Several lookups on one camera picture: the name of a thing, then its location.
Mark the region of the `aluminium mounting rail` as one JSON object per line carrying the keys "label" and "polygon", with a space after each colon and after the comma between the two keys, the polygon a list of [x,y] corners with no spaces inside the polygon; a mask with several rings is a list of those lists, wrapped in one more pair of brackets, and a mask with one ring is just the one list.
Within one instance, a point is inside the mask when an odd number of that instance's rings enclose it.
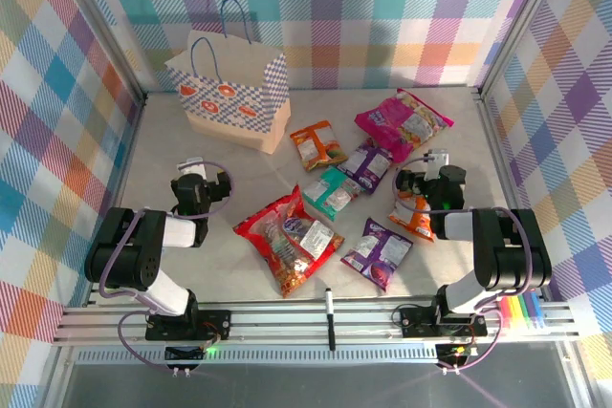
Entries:
{"label": "aluminium mounting rail", "polygon": [[[321,300],[255,303],[213,303],[206,310],[229,310],[229,343],[244,345],[319,345],[327,341],[327,319]],[[381,344],[403,341],[401,328],[391,315],[396,304],[388,301],[338,300],[334,303],[337,343]],[[505,322],[502,342],[570,341],[579,339],[579,327],[569,306],[546,303],[542,307],[545,327],[518,329]],[[117,327],[126,340],[145,342],[145,318],[136,305],[93,305],[65,310],[55,332],[55,345],[103,345],[119,342]]]}

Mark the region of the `purple snack bag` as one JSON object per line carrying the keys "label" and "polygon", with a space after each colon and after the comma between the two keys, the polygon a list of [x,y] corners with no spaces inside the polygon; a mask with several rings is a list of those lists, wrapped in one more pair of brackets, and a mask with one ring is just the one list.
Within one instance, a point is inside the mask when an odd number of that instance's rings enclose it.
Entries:
{"label": "purple snack bag", "polygon": [[372,138],[364,140],[337,169],[373,194],[392,164],[392,154]]}
{"label": "purple snack bag", "polygon": [[362,236],[341,261],[386,291],[412,246],[413,243],[404,236],[368,218]]}

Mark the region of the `black marker pen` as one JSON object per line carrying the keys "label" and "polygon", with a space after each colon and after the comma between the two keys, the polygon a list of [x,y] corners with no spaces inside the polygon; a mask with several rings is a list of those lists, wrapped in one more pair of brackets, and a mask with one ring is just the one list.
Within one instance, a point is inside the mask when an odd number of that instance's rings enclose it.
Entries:
{"label": "black marker pen", "polygon": [[329,351],[334,352],[337,348],[337,345],[336,345],[336,333],[335,333],[335,322],[334,322],[333,293],[330,288],[327,288],[325,290],[325,310],[326,310],[326,319],[327,319]]}

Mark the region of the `teal snack bag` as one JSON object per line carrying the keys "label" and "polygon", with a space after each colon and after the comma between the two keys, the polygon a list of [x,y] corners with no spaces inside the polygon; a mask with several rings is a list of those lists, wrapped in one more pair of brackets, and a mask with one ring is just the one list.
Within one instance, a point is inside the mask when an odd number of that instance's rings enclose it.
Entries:
{"label": "teal snack bag", "polygon": [[330,221],[352,203],[363,188],[334,166],[329,166],[321,176],[302,190],[304,200]]}

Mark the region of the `blue checked paper bag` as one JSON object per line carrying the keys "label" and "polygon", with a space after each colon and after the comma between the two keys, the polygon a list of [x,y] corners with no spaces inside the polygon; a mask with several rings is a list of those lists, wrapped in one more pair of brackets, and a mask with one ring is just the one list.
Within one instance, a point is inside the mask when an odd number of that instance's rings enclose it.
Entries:
{"label": "blue checked paper bag", "polygon": [[194,131],[271,155],[291,116],[286,56],[244,35],[192,30],[165,67]]}

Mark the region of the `aluminium frame post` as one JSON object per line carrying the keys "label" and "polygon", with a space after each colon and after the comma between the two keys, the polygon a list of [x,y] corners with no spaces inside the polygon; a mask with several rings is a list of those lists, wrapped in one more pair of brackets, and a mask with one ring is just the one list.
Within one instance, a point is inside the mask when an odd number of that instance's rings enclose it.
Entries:
{"label": "aluminium frame post", "polygon": [[483,48],[470,69],[468,84],[486,101],[508,67],[519,39],[543,0],[501,0]]}
{"label": "aluminium frame post", "polygon": [[146,92],[142,90],[135,74],[132,72],[131,66],[99,9],[96,0],[76,0],[76,2],[94,35],[99,40],[101,47],[116,68],[130,96],[138,101],[140,105],[144,105],[147,98]]}

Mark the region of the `small controller board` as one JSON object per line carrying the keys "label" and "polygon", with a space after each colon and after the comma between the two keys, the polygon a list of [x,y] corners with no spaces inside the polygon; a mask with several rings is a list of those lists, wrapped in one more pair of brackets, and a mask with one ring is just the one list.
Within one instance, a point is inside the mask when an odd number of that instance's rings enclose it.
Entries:
{"label": "small controller board", "polygon": [[205,346],[165,346],[165,361],[203,361],[208,354]]}
{"label": "small controller board", "polygon": [[469,357],[477,355],[477,347],[468,344],[438,344],[436,354],[439,360],[446,363],[459,362],[463,364]]}

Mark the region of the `orange snack bag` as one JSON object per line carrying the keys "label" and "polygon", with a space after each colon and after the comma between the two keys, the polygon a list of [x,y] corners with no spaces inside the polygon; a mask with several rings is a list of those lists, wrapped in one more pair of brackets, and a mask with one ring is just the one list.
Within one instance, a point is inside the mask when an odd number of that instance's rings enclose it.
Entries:
{"label": "orange snack bag", "polygon": [[348,159],[328,120],[304,127],[290,135],[303,168],[315,168],[340,164]]}
{"label": "orange snack bag", "polygon": [[430,226],[430,216],[420,213],[420,210],[429,210],[426,198],[404,191],[399,193],[399,200],[394,203],[388,218],[411,235],[433,242],[435,235]]}

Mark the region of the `large pink snack bag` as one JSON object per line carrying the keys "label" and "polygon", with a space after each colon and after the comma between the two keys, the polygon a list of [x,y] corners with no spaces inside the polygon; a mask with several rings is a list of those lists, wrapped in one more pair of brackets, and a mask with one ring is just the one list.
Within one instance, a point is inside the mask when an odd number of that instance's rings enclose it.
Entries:
{"label": "large pink snack bag", "polygon": [[357,114],[355,122],[391,153],[395,163],[404,162],[413,150],[454,125],[451,118],[403,88],[374,109]]}

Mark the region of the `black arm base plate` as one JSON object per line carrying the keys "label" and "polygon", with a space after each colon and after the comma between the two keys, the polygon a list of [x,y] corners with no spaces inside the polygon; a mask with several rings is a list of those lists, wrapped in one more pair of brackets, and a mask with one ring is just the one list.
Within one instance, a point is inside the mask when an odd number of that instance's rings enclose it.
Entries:
{"label": "black arm base plate", "polygon": [[404,338],[485,337],[486,320],[477,314],[442,315],[438,306],[409,305],[399,308],[399,325]]}
{"label": "black arm base plate", "polygon": [[230,311],[198,310],[182,316],[150,315],[146,319],[146,341],[227,340],[230,335]]}

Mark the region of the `coloured marker pack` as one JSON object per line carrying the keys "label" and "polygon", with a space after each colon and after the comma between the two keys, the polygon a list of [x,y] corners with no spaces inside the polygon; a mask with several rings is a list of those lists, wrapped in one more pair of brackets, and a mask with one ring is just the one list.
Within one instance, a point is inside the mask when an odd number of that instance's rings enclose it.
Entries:
{"label": "coloured marker pack", "polygon": [[545,329],[543,312],[534,291],[502,297],[498,305],[506,330],[512,333],[534,334]]}

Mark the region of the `large red snack bag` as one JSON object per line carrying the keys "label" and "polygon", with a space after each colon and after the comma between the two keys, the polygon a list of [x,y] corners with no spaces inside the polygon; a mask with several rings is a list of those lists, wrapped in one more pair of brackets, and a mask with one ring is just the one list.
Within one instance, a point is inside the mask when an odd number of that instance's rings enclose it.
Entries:
{"label": "large red snack bag", "polygon": [[299,186],[233,228],[262,256],[286,298],[302,286],[344,242],[305,209]]}

